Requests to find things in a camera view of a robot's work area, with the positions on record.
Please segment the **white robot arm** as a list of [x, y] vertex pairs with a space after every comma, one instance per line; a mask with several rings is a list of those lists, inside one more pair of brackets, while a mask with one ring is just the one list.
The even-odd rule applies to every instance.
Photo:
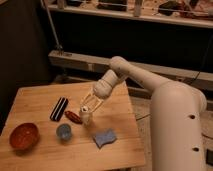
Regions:
[[83, 122], [88, 124], [114, 87], [130, 78], [151, 93], [152, 171], [207, 171], [200, 123], [200, 114], [207, 107], [205, 95], [119, 56], [111, 58], [109, 66], [80, 103]]

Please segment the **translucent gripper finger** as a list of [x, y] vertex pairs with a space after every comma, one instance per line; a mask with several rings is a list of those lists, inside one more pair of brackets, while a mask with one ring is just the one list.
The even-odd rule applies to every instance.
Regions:
[[96, 103], [95, 103], [95, 106], [92, 107], [91, 109], [91, 113], [95, 112], [102, 104], [103, 104], [104, 100], [103, 99], [97, 99], [96, 100]]
[[80, 106], [92, 109], [96, 105], [96, 96], [92, 91], [89, 91], [82, 99]]

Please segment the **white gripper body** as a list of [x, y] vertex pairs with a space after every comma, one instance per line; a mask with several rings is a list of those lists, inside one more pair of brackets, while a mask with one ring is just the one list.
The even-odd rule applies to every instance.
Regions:
[[93, 85], [93, 92], [98, 98], [106, 99], [112, 93], [112, 86], [108, 82], [100, 79]]

